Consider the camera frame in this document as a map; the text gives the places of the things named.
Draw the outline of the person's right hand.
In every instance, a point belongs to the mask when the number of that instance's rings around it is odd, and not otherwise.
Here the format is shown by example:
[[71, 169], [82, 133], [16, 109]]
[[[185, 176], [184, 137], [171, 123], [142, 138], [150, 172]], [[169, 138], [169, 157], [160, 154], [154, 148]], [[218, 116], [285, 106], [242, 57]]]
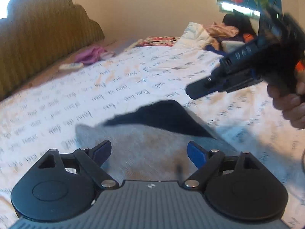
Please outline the person's right hand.
[[288, 120], [292, 127], [304, 129], [304, 82], [299, 79], [296, 91], [286, 96], [281, 96], [277, 87], [271, 84], [268, 84], [267, 92], [272, 98], [274, 108], [282, 112], [283, 118]]

